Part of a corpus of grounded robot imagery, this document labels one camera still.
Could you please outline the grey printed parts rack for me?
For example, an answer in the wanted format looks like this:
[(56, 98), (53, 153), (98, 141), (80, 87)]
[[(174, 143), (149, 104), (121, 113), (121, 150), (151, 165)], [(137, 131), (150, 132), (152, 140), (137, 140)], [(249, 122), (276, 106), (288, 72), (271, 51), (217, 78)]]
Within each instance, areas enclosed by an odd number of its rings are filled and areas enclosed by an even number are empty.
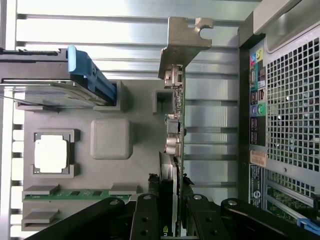
[[(25, 111), (22, 198), (89, 189), (131, 195), (129, 200), (134, 200), (147, 191), (149, 175), (159, 173), (166, 157), (165, 114), (173, 111), (173, 91), (160, 80), (116, 80), (115, 85), (115, 106)], [(68, 141), (62, 173), (35, 168), (35, 141), (41, 135), (60, 135)], [(21, 228), (42, 231), (99, 201), (22, 200)]]

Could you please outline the hard disk in blue caddy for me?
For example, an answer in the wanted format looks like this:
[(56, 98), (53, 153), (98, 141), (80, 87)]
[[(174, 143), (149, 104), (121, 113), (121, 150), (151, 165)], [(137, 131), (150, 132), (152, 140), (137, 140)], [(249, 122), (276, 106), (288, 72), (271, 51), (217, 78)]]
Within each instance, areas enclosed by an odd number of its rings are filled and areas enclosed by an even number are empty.
[(115, 106), (117, 87), (74, 45), (57, 51), (0, 48), (0, 98), (23, 106), (91, 109)]

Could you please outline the silver CPU chip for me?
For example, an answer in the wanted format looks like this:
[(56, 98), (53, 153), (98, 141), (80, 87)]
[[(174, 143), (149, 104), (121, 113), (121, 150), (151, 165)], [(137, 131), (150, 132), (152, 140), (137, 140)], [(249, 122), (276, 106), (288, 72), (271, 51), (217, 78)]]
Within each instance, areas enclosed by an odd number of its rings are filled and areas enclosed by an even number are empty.
[(61, 174), (67, 167), (68, 151), (62, 135), (41, 135), (35, 141), (34, 167), (42, 174)]

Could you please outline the open black PC case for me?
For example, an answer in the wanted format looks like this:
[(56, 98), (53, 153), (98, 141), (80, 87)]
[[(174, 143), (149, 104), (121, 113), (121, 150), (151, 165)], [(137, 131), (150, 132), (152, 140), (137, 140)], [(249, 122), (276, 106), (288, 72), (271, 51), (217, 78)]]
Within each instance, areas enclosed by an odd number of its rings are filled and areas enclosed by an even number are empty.
[(239, 197), (320, 238), (320, 0), (262, 0), (237, 36)]

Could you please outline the green RAM stick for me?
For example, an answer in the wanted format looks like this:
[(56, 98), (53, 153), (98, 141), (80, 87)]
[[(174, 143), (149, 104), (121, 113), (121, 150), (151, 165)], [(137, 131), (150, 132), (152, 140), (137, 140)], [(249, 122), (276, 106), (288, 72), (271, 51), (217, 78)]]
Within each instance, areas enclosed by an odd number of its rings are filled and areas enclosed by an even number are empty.
[(109, 190), (93, 190), (93, 189), (60, 189), (50, 194), (26, 194), (24, 201), (71, 201), (71, 200), (103, 200), (106, 198), (119, 198), (124, 201), (130, 199), (130, 194), (112, 195)]

